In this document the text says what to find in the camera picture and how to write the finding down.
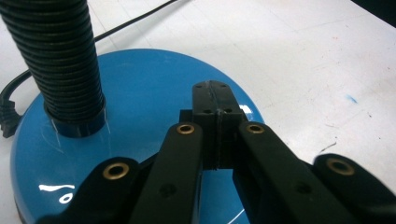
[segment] white surface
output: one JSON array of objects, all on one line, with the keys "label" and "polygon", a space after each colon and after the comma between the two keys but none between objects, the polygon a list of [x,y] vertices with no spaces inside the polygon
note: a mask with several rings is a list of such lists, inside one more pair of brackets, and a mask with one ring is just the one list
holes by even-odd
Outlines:
[{"label": "white surface", "polygon": [[[89,1],[95,35],[163,0]],[[0,89],[26,70],[0,22]],[[348,0],[194,0],[97,44],[169,49],[210,63],[252,98],[265,122],[301,159],[323,148],[348,156],[396,192],[396,29]],[[32,80],[12,99],[20,112]],[[19,223],[9,177],[13,138],[0,138],[0,222]]]}]

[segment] blue lamp base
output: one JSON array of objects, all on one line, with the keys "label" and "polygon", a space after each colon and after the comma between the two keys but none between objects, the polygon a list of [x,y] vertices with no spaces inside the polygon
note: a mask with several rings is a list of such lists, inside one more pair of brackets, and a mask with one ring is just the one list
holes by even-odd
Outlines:
[{"label": "blue lamp base", "polygon": [[[11,153],[16,204],[26,223],[61,213],[102,161],[141,162],[157,153],[180,109],[191,109],[191,88],[205,80],[227,83],[247,118],[263,122],[244,91],[229,77],[192,57],[157,49],[133,49],[98,57],[106,97],[106,124],[84,138],[57,134],[41,95],[26,111]],[[201,223],[248,223],[231,170],[205,171]]]}]

